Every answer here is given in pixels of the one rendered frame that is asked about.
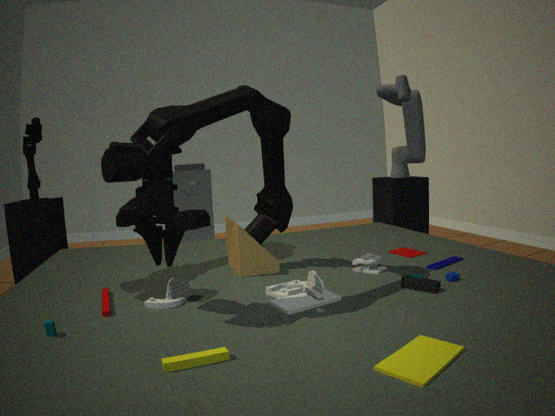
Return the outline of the red flat bar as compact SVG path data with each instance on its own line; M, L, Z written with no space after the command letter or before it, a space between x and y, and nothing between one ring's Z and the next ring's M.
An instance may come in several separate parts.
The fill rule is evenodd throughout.
M108 288L102 289L102 315L110 316L110 290Z

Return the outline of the yellow rectangular bar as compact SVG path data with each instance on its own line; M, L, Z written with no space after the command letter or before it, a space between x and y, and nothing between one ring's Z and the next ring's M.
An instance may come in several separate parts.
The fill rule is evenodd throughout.
M185 355L172 356L162 359L162 367L165 372L197 367L199 365L207 365L216 362L229 360L229 351L226 347L210 349L208 351L199 351Z

